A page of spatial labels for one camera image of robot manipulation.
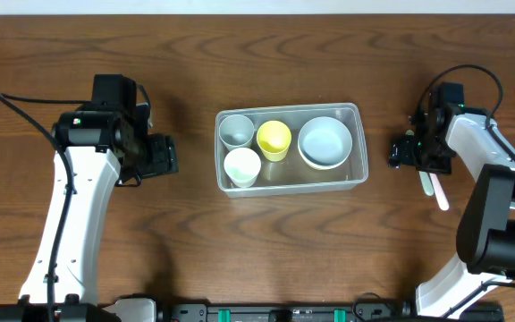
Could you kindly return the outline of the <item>yellow plastic cup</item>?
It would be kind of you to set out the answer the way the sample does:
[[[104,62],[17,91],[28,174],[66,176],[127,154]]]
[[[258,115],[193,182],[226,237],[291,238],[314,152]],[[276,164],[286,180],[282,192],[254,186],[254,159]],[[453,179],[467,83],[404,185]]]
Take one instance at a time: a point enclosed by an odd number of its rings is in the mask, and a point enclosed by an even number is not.
[[[280,121],[268,121],[257,130],[257,144],[271,162],[282,161],[291,145],[291,130]]]

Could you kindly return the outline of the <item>white plastic bowl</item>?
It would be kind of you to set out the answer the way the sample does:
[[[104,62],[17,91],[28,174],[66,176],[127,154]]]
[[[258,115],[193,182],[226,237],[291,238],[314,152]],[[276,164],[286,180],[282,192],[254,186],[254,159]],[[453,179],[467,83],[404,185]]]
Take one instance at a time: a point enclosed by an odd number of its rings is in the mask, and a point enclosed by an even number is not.
[[[340,154],[331,153],[329,158],[322,160],[319,162],[317,159],[313,158],[309,155],[304,149],[298,148],[301,158],[303,161],[313,169],[316,170],[331,170],[340,165],[342,165],[350,156],[350,152]]]

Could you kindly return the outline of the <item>white plastic cup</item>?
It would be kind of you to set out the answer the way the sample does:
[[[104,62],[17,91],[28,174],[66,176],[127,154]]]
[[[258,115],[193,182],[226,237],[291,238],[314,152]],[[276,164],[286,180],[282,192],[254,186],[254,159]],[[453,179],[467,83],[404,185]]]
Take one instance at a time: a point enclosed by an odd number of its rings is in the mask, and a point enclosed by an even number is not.
[[[226,155],[224,170],[237,187],[248,188],[257,180],[261,171],[261,159],[250,148],[236,148]]]

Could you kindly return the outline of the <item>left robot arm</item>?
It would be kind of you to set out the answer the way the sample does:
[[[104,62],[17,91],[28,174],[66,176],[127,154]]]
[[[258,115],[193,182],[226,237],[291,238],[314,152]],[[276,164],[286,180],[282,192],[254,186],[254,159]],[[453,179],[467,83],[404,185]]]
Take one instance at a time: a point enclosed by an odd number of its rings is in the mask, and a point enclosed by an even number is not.
[[[14,304],[0,304],[3,321],[159,321],[147,295],[100,305],[97,257],[113,189],[138,187],[178,171],[173,139],[151,134],[151,103],[121,74],[98,74],[89,100],[75,101],[47,131],[15,104],[0,101],[31,123],[55,150],[55,177],[46,224],[30,274]]]

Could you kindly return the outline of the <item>grey plastic cup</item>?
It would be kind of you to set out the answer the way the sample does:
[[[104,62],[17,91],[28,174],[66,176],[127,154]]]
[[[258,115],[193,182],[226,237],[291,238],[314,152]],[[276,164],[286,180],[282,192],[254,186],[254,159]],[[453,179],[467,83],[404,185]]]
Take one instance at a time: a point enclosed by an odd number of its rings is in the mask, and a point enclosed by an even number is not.
[[[245,115],[230,115],[220,123],[218,135],[228,150],[249,148],[253,140],[254,123]]]

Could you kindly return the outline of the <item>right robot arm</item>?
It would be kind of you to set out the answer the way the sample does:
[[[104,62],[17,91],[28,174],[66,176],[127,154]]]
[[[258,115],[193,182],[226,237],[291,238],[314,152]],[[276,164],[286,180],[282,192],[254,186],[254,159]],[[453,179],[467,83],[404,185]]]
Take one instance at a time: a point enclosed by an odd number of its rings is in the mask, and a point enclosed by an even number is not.
[[[424,96],[428,103],[411,120],[414,133],[393,141],[388,165],[435,178],[450,174],[460,157],[475,181],[455,255],[416,290],[417,315],[457,319],[494,288],[515,288],[515,148],[491,114],[466,106],[461,84],[432,85]]]

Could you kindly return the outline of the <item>mint green plastic spoon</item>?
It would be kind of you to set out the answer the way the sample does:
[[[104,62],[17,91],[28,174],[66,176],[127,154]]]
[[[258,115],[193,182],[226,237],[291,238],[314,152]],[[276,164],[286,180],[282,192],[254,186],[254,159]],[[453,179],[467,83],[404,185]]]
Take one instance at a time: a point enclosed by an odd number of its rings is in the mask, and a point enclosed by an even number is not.
[[[422,171],[419,171],[418,174],[424,193],[429,197],[433,196],[435,194],[435,190],[429,174]]]

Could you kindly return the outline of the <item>light blue plastic bowl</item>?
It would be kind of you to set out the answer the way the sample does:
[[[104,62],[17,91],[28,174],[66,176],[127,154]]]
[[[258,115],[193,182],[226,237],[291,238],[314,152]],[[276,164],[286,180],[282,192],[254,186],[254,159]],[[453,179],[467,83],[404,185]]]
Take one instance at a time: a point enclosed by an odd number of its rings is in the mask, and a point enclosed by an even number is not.
[[[299,132],[298,148],[321,162],[331,153],[352,151],[353,141],[349,129],[337,119],[321,116],[305,123]]]

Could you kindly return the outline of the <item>pale pink plastic fork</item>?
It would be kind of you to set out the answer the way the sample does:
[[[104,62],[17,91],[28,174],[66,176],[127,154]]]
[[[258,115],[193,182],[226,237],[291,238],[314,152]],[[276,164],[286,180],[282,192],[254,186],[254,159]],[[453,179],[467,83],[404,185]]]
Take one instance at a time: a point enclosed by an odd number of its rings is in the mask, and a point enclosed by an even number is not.
[[[450,208],[450,205],[449,205],[448,199],[446,198],[446,195],[443,191],[442,184],[440,183],[436,174],[430,174],[429,176],[430,176],[431,183],[433,185],[435,198],[436,198],[438,207],[442,211],[447,211]]]

